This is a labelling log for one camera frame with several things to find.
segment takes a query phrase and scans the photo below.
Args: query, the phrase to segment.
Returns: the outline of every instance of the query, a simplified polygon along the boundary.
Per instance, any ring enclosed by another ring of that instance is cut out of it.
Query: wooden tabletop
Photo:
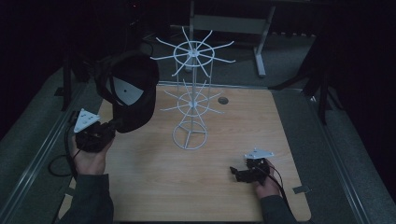
[[[272,93],[266,90],[211,88],[221,93],[202,115],[205,144],[195,150],[178,147],[172,132],[183,119],[176,87],[158,86],[152,119],[130,133],[117,133],[107,154],[106,172],[116,221],[262,221],[251,184],[236,182],[230,166],[246,170],[244,155],[254,147],[272,151],[291,210],[297,220],[311,217]],[[222,105],[219,97],[229,103]],[[103,101],[101,121],[112,119]]]

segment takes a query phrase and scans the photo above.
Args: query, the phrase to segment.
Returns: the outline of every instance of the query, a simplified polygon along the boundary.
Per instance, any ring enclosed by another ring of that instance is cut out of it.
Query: white wire display rack
[[[183,149],[197,149],[203,146],[207,139],[207,130],[202,115],[207,111],[213,111],[216,113],[222,113],[218,110],[210,108],[210,100],[214,97],[219,96],[221,93],[211,96],[210,87],[212,83],[212,71],[213,62],[215,60],[224,63],[234,63],[235,61],[228,61],[215,57],[215,49],[221,49],[230,46],[233,42],[226,45],[221,45],[212,48],[206,44],[206,40],[211,36],[212,31],[202,41],[189,40],[187,35],[182,28],[183,35],[186,41],[179,45],[172,45],[157,38],[157,40],[174,48],[173,55],[153,58],[153,60],[164,60],[174,59],[176,62],[176,72],[172,77],[177,77],[177,94],[172,94],[165,91],[172,97],[177,99],[177,105],[162,109],[163,111],[178,109],[183,114],[183,119],[176,126],[173,131],[172,137],[176,145]],[[179,72],[184,67],[190,67],[191,69],[191,84],[188,86],[186,81],[183,79],[182,82],[179,80]],[[205,74],[205,82],[197,83],[197,70],[200,68]]]

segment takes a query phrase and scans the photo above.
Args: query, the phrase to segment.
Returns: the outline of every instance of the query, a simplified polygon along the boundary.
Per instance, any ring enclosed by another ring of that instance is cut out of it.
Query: dark background
[[[125,48],[135,48],[142,29],[147,27],[166,38],[170,24],[189,24],[189,1],[95,1],[95,8],[90,2],[0,2],[0,105],[4,119],[1,138],[47,78],[62,67],[70,44],[94,59],[101,59]],[[208,14],[265,18],[262,8],[257,7],[260,1],[196,2],[196,10]],[[241,5],[248,9],[240,10]],[[318,36],[320,45],[308,53],[307,60],[319,71],[321,66],[332,68],[331,84],[393,200],[395,16],[396,4],[390,1],[381,4],[285,1],[277,2],[271,26],[273,35]],[[128,45],[118,46],[124,43],[118,40],[125,38],[130,40]]]

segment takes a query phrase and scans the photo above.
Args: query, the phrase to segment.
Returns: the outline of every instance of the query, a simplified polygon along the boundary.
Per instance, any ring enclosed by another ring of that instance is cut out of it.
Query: white plastic bracket
[[[254,148],[253,151],[249,152],[248,154],[245,154],[245,159],[261,159],[261,158],[270,158],[275,156],[274,152],[270,151],[265,151],[259,148]]]
[[[77,123],[74,129],[75,133],[79,133],[82,130],[90,127],[93,123],[100,119],[99,115],[95,115],[85,109],[81,109],[78,115]]]

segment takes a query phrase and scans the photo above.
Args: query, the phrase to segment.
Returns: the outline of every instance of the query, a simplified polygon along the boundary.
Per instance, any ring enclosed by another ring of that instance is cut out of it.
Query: sleeve
[[[113,223],[108,175],[79,175],[69,210],[58,223]]]
[[[261,198],[260,204],[262,206],[262,218],[265,224],[298,223],[279,195]]]

